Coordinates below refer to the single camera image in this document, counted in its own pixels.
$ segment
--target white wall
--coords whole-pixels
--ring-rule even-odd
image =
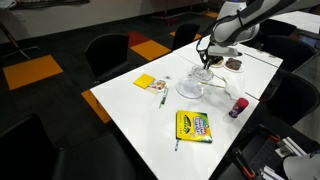
[[[187,6],[191,1],[170,0],[168,9]],[[162,11],[164,3],[165,0],[91,0],[83,5],[2,10],[0,19],[20,40]],[[201,0],[194,0],[194,3],[201,3]],[[12,13],[21,13],[25,21],[17,21]],[[0,33],[0,43],[8,42]]]

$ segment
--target chair backrest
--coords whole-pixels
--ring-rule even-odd
[[[200,26],[198,24],[183,24],[181,25],[173,40],[172,51],[181,48],[193,42]]]
[[[318,90],[307,80],[289,73],[270,101],[268,109],[277,117],[294,125],[320,104]]]
[[[50,179],[57,151],[30,115],[0,133],[0,179]]]
[[[103,34],[93,39],[85,50],[85,56],[96,77],[127,61],[129,36]]]
[[[264,44],[269,36],[290,36],[296,29],[297,27],[292,24],[267,19],[260,23],[259,41]]]
[[[297,69],[316,53],[308,44],[285,36],[269,36],[262,50],[283,59],[280,68],[289,72]]]

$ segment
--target small brown object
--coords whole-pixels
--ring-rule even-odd
[[[226,66],[229,69],[236,70],[236,71],[240,69],[241,64],[242,64],[241,61],[233,58],[229,58],[228,61],[226,62]]]

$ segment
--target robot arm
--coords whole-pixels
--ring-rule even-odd
[[[234,14],[224,18],[213,28],[210,41],[220,47],[253,38],[259,30],[257,25],[274,15],[320,4],[319,0],[256,0],[246,8],[235,6],[236,8],[231,9],[227,7],[228,3],[239,4],[241,2],[230,2],[229,0],[220,11],[220,14]]]

